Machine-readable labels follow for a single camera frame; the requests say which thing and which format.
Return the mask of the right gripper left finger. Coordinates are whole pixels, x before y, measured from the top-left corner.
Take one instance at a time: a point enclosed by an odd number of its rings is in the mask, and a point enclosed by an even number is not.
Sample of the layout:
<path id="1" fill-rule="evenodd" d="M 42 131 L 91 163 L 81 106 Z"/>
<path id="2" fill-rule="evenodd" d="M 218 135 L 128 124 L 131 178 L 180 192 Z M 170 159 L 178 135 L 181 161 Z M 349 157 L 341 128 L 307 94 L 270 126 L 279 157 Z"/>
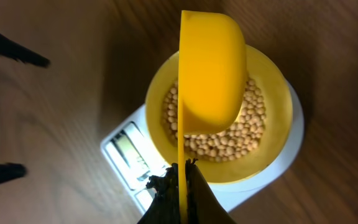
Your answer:
<path id="1" fill-rule="evenodd" d="M 152 175 L 146 184 L 147 189 L 156 191 L 148 210 L 138 224 L 180 224 L 178 164 L 166 168 L 163 177 Z"/>

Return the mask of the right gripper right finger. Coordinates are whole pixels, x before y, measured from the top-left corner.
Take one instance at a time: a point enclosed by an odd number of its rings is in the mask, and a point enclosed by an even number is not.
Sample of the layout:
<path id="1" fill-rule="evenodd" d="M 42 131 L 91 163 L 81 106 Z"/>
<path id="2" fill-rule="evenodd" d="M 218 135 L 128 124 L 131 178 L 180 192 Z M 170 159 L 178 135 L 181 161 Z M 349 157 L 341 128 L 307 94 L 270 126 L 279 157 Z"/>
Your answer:
<path id="1" fill-rule="evenodd" d="M 196 165 L 197 159 L 185 163 L 188 187 L 188 223 L 236 224 L 218 202 Z"/>

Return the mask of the yellow measuring scoop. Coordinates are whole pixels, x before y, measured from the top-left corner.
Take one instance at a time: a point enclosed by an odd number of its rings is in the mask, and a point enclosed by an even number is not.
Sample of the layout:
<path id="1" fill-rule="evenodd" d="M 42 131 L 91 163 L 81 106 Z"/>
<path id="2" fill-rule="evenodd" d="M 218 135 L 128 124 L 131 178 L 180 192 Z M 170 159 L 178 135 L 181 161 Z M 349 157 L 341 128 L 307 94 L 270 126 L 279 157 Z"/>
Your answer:
<path id="1" fill-rule="evenodd" d="M 234 122 L 246 84 L 246 44 L 227 15 L 182 11 L 178 61 L 178 195 L 188 221 L 184 136 L 224 131 Z"/>

